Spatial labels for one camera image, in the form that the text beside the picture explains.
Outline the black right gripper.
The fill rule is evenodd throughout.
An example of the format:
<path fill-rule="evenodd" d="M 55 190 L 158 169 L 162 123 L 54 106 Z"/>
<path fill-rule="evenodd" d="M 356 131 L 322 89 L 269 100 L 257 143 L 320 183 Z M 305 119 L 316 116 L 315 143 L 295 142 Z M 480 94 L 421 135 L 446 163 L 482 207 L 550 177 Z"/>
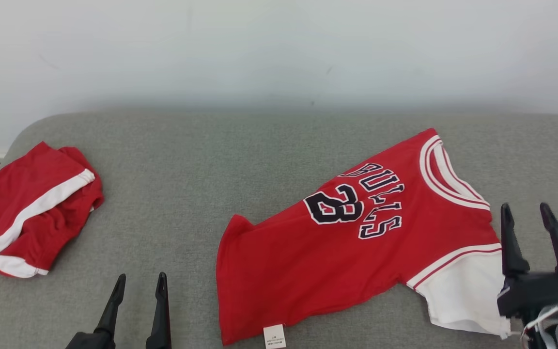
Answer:
<path fill-rule="evenodd" d="M 501 205 L 500 240 L 502 272 L 505 275 L 502 291 L 497 297 L 501 316 L 527 317 L 544 307 L 558 304 L 558 219 L 548 203 L 540 203 L 540 213 L 554 250 L 556 272 L 528 273 L 530 266 L 521 254 L 509 203 Z"/>

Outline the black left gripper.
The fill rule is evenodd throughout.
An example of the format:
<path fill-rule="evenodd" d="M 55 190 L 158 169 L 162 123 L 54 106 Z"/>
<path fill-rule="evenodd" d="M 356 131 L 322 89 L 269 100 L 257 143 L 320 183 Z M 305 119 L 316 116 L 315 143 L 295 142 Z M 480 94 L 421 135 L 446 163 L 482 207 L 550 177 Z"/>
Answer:
<path fill-rule="evenodd" d="M 96 332 L 77 332 L 65 349 L 115 349 L 113 340 L 117 324 L 118 307 L 121 305 L 126 285 L 126 274 L 118 276 L 107 305 L 100 317 Z M 151 335 L 146 339 L 145 349 L 172 349 L 169 314 L 168 278 L 160 272 L 155 289 L 156 307 Z"/>

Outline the red shorts with white stripe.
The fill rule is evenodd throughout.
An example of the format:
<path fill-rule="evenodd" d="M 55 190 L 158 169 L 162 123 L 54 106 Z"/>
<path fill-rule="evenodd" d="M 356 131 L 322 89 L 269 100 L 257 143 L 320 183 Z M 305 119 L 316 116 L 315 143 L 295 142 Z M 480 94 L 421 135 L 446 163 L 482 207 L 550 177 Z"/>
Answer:
<path fill-rule="evenodd" d="M 104 203 L 100 176 L 75 147 L 40 142 L 0 169 L 0 274 L 47 275 Z"/>

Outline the red Bulls 23 jersey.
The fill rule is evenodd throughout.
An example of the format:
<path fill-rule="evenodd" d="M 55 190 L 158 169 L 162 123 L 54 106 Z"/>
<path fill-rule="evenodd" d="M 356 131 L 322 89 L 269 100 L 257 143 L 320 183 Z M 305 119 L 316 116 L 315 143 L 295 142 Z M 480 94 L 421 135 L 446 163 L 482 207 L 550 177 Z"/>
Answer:
<path fill-rule="evenodd" d="M 436 326 L 511 334 L 497 308 L 502 245 L 490 204 L 454 172 L 433 128 L 261 223 L 235 215 L 216 281 L 225 346 L 344 311 L 396 284 L 425 298 Z"/>

